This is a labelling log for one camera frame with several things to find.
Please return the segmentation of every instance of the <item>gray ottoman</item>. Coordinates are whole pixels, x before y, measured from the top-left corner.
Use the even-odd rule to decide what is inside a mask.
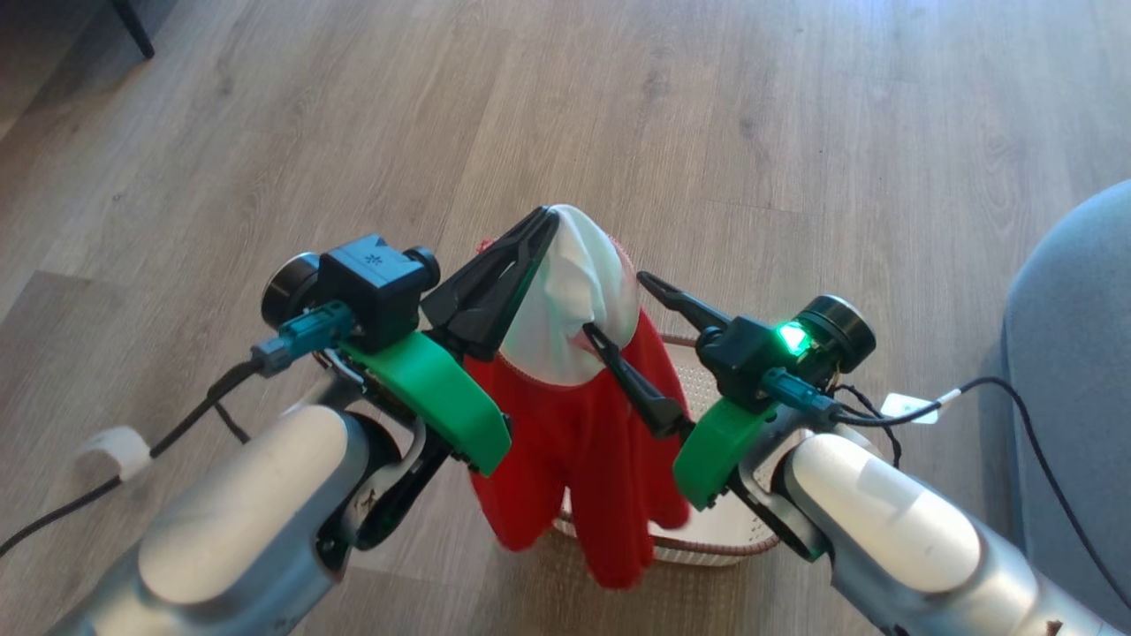
[[[1064,496],[1131,590],[1131,181],[1081,204],[1037,247],[1010,292],[1004,351]],[[1045,575],[1131,630],[1131,611],[1069,525],[1019,419],[1013,432],[1015,541]]]

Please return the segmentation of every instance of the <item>wooden floor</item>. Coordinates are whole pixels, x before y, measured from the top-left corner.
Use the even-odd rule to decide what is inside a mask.
[[[1018,267],[1131,175],[1123,0],[136,3],[149,62],[105,2],[0,0],[5,536],[106,472],[74,461],[94,431],[184,414],[267,333],[259,292],[297,251],[380,232],[451,270],[572,203],[725,310],[849,299],[880,340],[855,383],[933,396],[998,370]],[[230,407],[258,432],[314,372]],[[907,470],[1001,531],[1008,413],[987,394],[903,433]],[[209,420],[17,548],[0,633],[45,629],[235,449]],[[448,466],[301,630],[873,633],[780,549],[604,592],[566,539],[499,549],[469,492]]]

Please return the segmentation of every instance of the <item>robotic arm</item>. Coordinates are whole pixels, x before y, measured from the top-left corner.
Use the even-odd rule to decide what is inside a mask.
[[[287,263],[262,300],[279,338],[253,351],[262,375],[312,353],[327,378],[164,510],[50,634],[287,634],[448,457],[490,474],[509,423],[460,363],[494,355],[556,224],[536,209],[423,300],[440,280],[435,259],[375,235]],[[653,435],[682,439],[673,473],[697,508],[734,492],[800,557],[829,555],[834,587],[884,634],[1119,635],[836,421],[840,405],[821,389],[875,347],[849,304],[821,296],[770,327],[650,274],[640,282],[701,333],[696,349],[723,398],[699,422],[599,329],[586,334]],[[348,411],[360,401],[413,431],[404,456],[381,424]],[[761,488],[754,469],[798,428],[817,435]]]

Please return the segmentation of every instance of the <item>black furniture leg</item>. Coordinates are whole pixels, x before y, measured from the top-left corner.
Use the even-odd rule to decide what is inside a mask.
[[[141,49],[141,54],[147,60],[153,58],[153,43],[149,42],[149,36],[146,34],[145,27],[141,26],[141,20],[138,19],[130,0],[110,0],[110,3],[114,7],[118,17],[122,19],[122,24],[126,25],[126,31],[130,32],[133,42],[137,42],[138,49]]]

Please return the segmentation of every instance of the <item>white woven basket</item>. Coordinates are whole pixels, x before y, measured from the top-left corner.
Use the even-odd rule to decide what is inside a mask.
[[[715,378],[700,366],[694,349],[688,343],[668,342],[667,352],[683,385],[691,418],[698,420],[719,397]],[[795,433],[778,448],[771,461],[754,472],[758,483],[769,488],[770,474],[777,459],[800,440],[801,433]],[[567,491],[554,527],[569,536],[577,536],[571,518]],[[651,524],[649,532],[656,545],[657,559],[692,566],[733,565],[778,543],[778,538],[770,528],[732,493],[719,497],[715,507],[702,513],[692,509],[691,521],[680,530],[664,530]]]

